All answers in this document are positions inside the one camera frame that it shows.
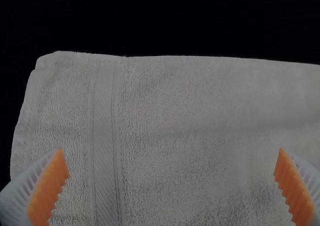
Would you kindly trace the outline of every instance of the towel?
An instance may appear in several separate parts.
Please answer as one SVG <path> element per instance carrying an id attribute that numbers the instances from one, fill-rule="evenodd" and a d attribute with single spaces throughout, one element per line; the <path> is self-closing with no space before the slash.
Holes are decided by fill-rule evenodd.
<path id="1" fill-rule="evenodd" d="M 280 147 L 320 168 L 320 67 L 55 52 L 31 73 L 14 178 L 62 147 L 51 225 L 293 225 Z"/>

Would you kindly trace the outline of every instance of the white towel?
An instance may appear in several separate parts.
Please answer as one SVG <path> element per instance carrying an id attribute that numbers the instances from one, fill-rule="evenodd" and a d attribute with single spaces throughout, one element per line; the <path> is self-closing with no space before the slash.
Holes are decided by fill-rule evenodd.
<path id="1" fill-rule="evenodd" d="M 62 147 L 52 225 L 293 225 L 280 147 L 320 167 L 320 67 L 217 57 L 40 57 L 11 177 Z"/>

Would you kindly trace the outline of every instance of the orange gripper pad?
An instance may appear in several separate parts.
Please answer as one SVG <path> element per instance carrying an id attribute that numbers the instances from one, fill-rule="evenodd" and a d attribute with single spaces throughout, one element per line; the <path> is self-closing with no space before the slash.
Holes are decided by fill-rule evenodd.
<path id="1" fill-rule="evenodd" d="M 53 156 L 51 162 L 43 172 L 40 182 L 27 208 L 27 215 L 34 226 L 49 225 L 61 187 L 70 178 L 64 152 L 61 148 Z"/>
<path id="2" fill-rule="evenodd" d="M 309 194 L 305 183 L 285 150 L 280 148 L 274 170 L 275 181 L 286 197 L 285 203 L 292 214 L 292 222 L 297 226 L 308 225 L 315 216 L 315 204 Z"/>

